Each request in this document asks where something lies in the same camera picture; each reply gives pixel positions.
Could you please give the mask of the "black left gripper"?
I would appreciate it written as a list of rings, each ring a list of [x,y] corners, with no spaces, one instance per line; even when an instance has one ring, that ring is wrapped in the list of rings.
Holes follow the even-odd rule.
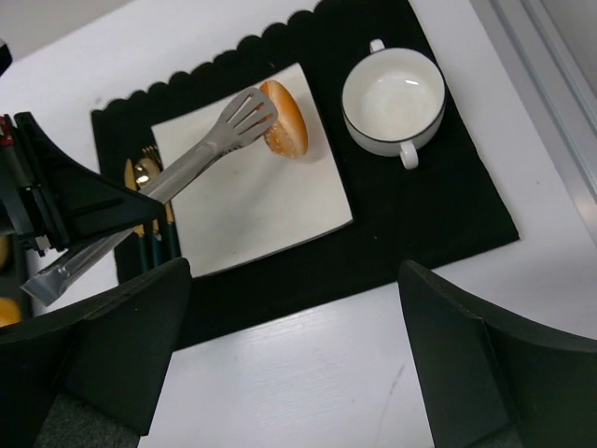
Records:
[[[74,161],[30,112],[1,117],[1,233],[42,255],[148,222],[161,203]]]

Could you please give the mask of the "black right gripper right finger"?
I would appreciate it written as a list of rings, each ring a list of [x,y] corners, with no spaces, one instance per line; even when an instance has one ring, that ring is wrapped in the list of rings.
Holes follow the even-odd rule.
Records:
[[[596,342],[516,315],[414,261],[398,287],[436,447],[593,447]]]

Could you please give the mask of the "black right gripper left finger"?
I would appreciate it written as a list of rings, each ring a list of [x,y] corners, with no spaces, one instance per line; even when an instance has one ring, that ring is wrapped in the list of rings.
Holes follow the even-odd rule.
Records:
[[[150,430],[191,283],[178,258],[3,327],[2,446],[137,446]]]

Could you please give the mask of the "metal serving tongs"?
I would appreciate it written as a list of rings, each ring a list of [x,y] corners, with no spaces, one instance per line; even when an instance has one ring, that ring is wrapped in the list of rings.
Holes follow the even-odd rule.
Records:
[[[255,87],[240,91],[202,140],[142,187],[140,193],[159,203],[169,202],[216,161],[253,144],[277,118],[276,106],[263,91]],[[68,250],[27,280],[21,289],[44,305],[51,305],[130,233],[132,229],[127,229],[82,248]]]

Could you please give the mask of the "sesame bun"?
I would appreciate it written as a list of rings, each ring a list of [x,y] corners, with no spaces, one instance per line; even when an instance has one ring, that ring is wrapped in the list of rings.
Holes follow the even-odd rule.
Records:
[[[270,150],[289,159],[307,154],[309,137],[305,119],[294,97],[277,80],[265,81],[259,89],[274,103],[278,119],[264,133],[264,140]]]

